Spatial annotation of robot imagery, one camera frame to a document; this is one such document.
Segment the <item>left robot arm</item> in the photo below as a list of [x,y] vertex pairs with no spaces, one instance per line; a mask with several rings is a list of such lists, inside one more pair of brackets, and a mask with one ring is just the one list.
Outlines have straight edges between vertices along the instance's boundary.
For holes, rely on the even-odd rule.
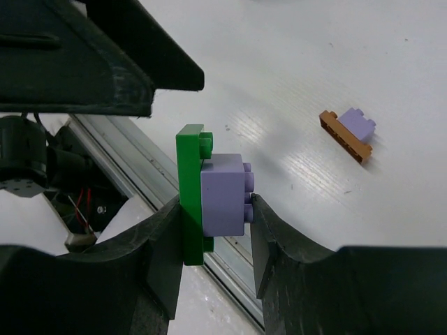
[[92,177],[91,161],[60,149],[39,114],[149,117],[157,90],[205,86],[139,1],[85,6],[1,2],[1,188],[14,195],[75,192]]

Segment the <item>brown lego plate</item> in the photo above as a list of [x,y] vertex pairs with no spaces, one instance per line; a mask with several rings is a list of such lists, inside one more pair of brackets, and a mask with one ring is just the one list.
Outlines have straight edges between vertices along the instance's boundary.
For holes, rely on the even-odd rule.
[[359,164],[367,162],[372,155],[372,146],[361,142],[351,131],[338,121],[337,114],[327,110],[318,116],[321,127],[332,136]]

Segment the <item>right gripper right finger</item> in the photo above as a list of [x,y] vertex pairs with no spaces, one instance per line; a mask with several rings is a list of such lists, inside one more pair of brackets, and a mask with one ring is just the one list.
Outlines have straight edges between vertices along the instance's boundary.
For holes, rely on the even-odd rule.
[[266,334],[445,334],[446,249],[331,251],[253,195],[256,296]]

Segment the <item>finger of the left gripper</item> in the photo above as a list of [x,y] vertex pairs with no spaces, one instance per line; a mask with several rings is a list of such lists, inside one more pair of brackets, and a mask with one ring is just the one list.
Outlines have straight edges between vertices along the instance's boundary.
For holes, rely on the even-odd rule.
[[149,117],[158,89],[200,91],[201,67],[139,1],[1,2],[1,110]]

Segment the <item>purple lego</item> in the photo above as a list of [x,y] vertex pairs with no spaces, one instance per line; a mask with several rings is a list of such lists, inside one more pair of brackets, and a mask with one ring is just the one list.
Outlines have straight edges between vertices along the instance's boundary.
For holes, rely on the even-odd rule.
[[338,121],[363,144],[368,144],[373,138],[376,123],[366,119],[361,109],[349,108]]
[[253,221],[254,173],[240,154],[212,154],[200,171],[203,235],[236,237]]

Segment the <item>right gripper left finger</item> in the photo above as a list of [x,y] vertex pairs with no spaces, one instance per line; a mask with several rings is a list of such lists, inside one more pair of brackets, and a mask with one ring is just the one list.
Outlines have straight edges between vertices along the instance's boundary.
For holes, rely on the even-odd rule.
[[178,225],[150,216],[83,253],[2,246],[1,333],[165,334],[183,267],[179,207]]

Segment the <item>green lego plate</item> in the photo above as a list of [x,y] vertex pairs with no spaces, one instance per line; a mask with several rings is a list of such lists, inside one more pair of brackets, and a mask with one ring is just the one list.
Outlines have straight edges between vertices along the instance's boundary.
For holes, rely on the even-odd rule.
[[175,139],[184,264],[203,265],[204,254],[214,250],[214,239],[203,234],[200,171],[211,158],[213,134],[202,124],[187,124]]

